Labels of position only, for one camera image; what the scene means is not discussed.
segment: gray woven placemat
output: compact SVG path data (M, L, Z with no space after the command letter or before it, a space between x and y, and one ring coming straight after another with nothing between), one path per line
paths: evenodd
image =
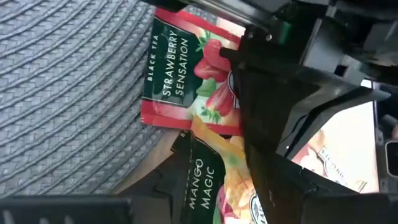
M153 13L0 0L0 197L107 193L152 149L164 130L141 124L139 105Z

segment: green leaf illustration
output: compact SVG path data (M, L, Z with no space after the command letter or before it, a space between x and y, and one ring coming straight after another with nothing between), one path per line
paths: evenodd
M216 80L209 78L203 82L201 87L197 89L197 94L200 96L210 97L216 91Z
M225 41L225 38L224 38L224 37L220 37L219 35L214 34L214 33L209 33L208 39L217 39L217 40L221 41L221 43L222 43L223 41Z
M212 35L212 33L211 33L210 31L205 30L205 37L206 37L206 40L209 40L209 39L211 38L211 35Z
M219 114L219 112L215 111L213 113L213 121L215 124L218 124L221 121L221 115Z
M214 209L214 214L213 214L213 224L222 224L221 222L221 212L218 206Z
M239 159L235 155L233 155L232 153L229 155L228 162L229 162L229 165L232 165L232 166L240 165Z
M206 39L206 37L199 37L199 42L202 44L202 43L206 43L207 42L207 39Z

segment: black plastic part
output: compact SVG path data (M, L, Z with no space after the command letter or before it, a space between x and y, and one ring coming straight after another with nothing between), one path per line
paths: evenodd
M178 12L187 6L184 2L179 0L143 0L146 3L154 5L156 7L161 7L162 9L168 10L170 12Z
M109 196L30 196L0 200L1 224L130 224L125 198Z
M247 141L245 152L268 224L303 223L302 213L309 195L356 194L280 155L259 151Z
M175 153L119 194L131 198L134 223L180 223L189 165L187 155Z
M398 177L398 141L386 143L387 170L393 177Z
M377 224L398 222L396 195L317 195L307 197L303 224Z
M375 88L392 93L392 96L384 101L374 102L375 114L375 140L376 140L376 160L377 160L377 177L379 179L380 193L398 193L398 178L392 177L387 169L386 142L391 139L392 130L394 128L394 117L392 120L386 114L392 113L396 108L395 88L385 85L375 85Z
M248 27L238 51L220 54L233 65L245 140L291 159L337 112L389 94L361 87L364 74L353 67L335 75L349 40L341 24L353 17L302 2L278 17L292 27L282 44L280 35L266 39L280 29Z
M244 2L262 9L265 12L276 12L278 11L282 6L288 4L291 2L291 0L243 0Z
M398 86L398 66L369 65L363 67L372 81Z
M398 2L395 0L381 0L381 1L375 1L375 0L344 0L346 2L350 2L353 4L356 4L358 6L368 8L369 10L374 9L374 8L385 8L385 9L391 9L391 8L398 8Z
M398 65L398 21L373 24L363 45L363 53L362 59L369 63Z
M395 126L398 124L398 119L387 114L381 118L380 124L385 127L386 131L391 133Z

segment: mango magic tea packet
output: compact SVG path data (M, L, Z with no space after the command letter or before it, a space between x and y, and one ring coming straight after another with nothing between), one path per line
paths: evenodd
M222 137L198 116L191 130L191 168L181 223L266 223L246 165L242 137Z

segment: strawberry illustration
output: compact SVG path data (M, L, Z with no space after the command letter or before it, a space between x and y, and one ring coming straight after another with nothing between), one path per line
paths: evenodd
M216 123L221 119L218 116L226 116L231 112L233 107L233 95L230 92L227 82L224 82L220 87L207 99L206 108L210 111L215 111L214 120Z
M228 72L211 66L205 58L200 60L200 62L195 66L193 72L199 78L204 80L214 78L216 82L223 82L228 77Z
M233 217L238 219L238 217L234 214L234 210L228 204L228 199L225 195L224 185L218 191L216 204L220 210L222 221L224 221L225 217Z
M204 58L211 66L229 72L231 71L231 64L229 60L220 56L220 50L222 47L223 44L221 41L217 39L209 39L203 48Z

